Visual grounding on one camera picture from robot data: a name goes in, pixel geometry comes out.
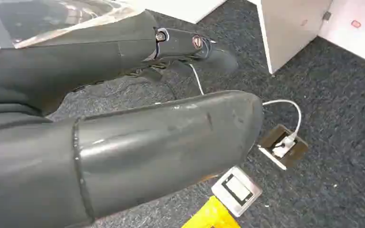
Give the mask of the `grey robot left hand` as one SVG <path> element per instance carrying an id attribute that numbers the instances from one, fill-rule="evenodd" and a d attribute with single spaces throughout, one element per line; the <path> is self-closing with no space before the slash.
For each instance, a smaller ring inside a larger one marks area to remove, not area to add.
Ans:
<path id="1" fill-rule="evenodd" d="M 0 49 L 0 228 L 74 228 L 241 163 L 262 102 L 238 90 L 53 122 L 75 89 L 123 76 L 154 54 L 153 16 Z"/>

